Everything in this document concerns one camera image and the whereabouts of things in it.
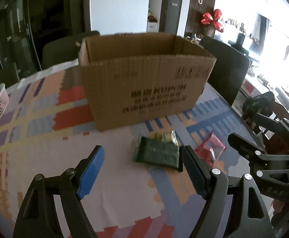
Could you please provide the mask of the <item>red hawthorn snack packet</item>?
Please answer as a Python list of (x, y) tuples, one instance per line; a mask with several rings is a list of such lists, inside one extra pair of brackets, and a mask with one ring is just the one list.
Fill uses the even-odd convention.
[(194, 150), (194, 152), (212, 168), (215, 165), (215, 161), (218, 160), (225, 149), (226, 146), (224, 143), (214, 132), (211, 132), (202, 144)]

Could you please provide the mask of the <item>dark green snack packet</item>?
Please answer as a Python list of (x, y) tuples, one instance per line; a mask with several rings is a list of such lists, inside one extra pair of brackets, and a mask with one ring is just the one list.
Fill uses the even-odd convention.
[(132, 158), (134, 162), (149, 163), (183, 171), (182, 156), (179, 145), (172, 142), (156, 140), (140, 135)]

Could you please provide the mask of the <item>small light green snack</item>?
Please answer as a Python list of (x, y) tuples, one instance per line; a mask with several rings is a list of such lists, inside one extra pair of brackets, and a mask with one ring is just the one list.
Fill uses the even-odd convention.
[(162, 142), (172, 142), (178, 146), (177, 136), (174, 130), (164, 133), (155, 133), (154, 138)]

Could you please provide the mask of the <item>black chair right side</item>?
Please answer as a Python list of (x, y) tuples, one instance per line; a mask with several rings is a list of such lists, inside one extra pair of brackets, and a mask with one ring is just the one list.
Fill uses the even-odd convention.
[(235, 48), (208, 36), (202, 38), (200, 44), (217, 59), (207, 82), (232, 105), (250, 60)]

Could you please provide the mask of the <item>colourful patterned tablecloth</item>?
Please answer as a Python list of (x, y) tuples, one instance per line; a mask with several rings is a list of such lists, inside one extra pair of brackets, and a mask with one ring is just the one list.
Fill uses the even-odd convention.
[(56, 66), (7, 90), (0, 120), (0, 232), (12, 237), (19, 208), (36, 174), (74, 168), (95, 146), (103, 164), (82, 205), (99, 237), (188, 237), (204, 207), (186, 171), (133, 160), (140, 136), (175, 132), (196, 148), (210, 133), (254, 140), (235, 111), (209, 85), (192, 110), (100, 132), (78, 67)]

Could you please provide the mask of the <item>red bow decoration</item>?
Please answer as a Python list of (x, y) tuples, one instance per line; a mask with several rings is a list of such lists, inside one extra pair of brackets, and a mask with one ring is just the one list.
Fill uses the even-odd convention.
[(203, 25), (211, 25), (216, 31), (223, 33), (224, 27), (218, 20), (222, 17), (222, 11), (215, 9), (213, 14), (205, 12), (202, 16), (201, 23)]

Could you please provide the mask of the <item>brown cardboard box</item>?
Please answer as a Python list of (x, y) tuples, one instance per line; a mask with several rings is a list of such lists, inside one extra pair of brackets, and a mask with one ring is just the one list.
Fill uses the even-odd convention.
[(82, 40), (79, 66), (99, 131), (194, 107), (216, 63), (207, 50), (168, 33), (124, 33)]

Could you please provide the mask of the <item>dark chair behind table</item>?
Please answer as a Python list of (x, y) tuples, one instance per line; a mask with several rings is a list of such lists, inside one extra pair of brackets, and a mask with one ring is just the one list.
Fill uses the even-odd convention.
[(43, 47), (42, 69), (77, 59), (83, 38), (99, 35), (99, 31), (87, 31), (46, 44)]

